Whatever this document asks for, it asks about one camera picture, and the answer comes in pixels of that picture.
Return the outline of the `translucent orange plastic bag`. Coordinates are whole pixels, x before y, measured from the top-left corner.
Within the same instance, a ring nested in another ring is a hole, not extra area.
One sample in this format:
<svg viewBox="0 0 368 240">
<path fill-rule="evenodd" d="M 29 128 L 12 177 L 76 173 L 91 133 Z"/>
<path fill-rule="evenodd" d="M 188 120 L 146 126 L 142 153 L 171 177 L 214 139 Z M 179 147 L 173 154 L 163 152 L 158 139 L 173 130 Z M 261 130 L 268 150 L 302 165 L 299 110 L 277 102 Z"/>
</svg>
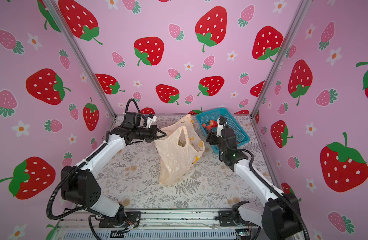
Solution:
<svg viewBox="0 0 368 240">
<path fill-rule="evenodd" d="M 203 156 L 205 143 L 196 133 L 191 115 L 161 130 L 166 133 L 166 137 L 154 141 L 160 156 L 159 182 L 169 186 L 186 174 Z"/>
</svg>

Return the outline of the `large fake strawberry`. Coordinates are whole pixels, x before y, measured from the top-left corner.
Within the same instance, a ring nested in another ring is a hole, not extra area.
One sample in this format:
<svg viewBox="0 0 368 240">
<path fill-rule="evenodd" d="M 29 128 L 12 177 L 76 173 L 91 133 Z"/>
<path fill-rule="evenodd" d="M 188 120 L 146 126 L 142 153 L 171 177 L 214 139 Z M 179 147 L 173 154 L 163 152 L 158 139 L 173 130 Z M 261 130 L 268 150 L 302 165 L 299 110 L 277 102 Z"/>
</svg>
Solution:
<svg viewBox="0 0 368 240">
<path fill-rule="evenodd" d="M 218 123 L 217 123 L 217 121 L 215 121 L 215 120 L 210 120 L 209 125 L 210 125 L 212 128 L 216 128 L 216 127 L 218 126 Z"/>
</svg>

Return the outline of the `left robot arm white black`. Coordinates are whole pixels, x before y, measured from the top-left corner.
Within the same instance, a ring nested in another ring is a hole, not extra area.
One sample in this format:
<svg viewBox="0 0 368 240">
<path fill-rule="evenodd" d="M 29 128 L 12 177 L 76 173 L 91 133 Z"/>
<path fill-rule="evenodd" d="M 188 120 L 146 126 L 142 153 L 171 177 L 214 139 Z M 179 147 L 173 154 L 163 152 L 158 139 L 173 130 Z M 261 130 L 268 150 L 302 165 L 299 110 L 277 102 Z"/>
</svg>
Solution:
<svg viewBox="0 0 368 240">
<path fill-rule="evenodd" d="M 108 131 L 103 143 L 77 165 L 61 171 L 62 199 L 80 205 L 97 215 L 122 221 L 124 207 L 102 193 L 97 177 L 116 153 L 133 141 L 151 143 L 166 136 L 155 124 L 153 114 L 128 112 L 120 126 Z"/>
</svg>

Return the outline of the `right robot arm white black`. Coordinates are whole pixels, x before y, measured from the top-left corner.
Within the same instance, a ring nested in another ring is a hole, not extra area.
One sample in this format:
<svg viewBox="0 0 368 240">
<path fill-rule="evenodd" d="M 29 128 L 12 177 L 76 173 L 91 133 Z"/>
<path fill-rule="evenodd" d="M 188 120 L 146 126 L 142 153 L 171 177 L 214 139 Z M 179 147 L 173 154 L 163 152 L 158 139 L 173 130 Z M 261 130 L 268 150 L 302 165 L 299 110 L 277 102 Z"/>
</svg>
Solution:
<svg viewBox="0 0 368 240">
<path fill-rule="evenodd" d="M 264 206 L 260 213 L 255 214 L 248 203 L 239 204 L 237 212 L 240 220 L 261 227 L 271 240 L 285 240 L 300 232 L 308 234 L 298 199 L 292 194 L 285 194 L 253 167 L 253 153 L 237 148 L 233 129 L 208 131 L 207 143 L 219 147 L 219 160 L 248 183 Z"/>
</svg>

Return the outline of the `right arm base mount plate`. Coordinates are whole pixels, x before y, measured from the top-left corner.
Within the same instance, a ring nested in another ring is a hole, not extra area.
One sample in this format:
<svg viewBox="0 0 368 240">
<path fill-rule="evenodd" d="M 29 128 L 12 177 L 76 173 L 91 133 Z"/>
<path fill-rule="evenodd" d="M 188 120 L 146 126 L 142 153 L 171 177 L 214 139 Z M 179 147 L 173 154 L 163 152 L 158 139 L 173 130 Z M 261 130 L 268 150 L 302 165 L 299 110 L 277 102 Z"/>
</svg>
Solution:
<svg viewBox="0 0 368 240">
<path fill-rule="evenodd" d="M 221 227 L 238 227 L 242 224 L 237 222 L 232 211 L 218 211 L 218 215 L 214 220 L 219 222 Z"/>
</svg>

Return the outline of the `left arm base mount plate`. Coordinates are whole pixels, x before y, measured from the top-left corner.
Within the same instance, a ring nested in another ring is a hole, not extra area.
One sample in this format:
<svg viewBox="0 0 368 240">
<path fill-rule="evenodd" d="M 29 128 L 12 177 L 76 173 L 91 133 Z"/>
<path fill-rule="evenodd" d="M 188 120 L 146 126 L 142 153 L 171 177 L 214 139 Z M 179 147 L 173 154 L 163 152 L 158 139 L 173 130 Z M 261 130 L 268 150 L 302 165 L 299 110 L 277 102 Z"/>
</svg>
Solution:
<svg viewBox="0 0 368 240">
<path fill-rule="evenodd" d="M 104 216 L 99 223 L 99 228 L 137 228 L 141 219 L 141 212 L 126 211 L 115 217 Z"/>
</svg>

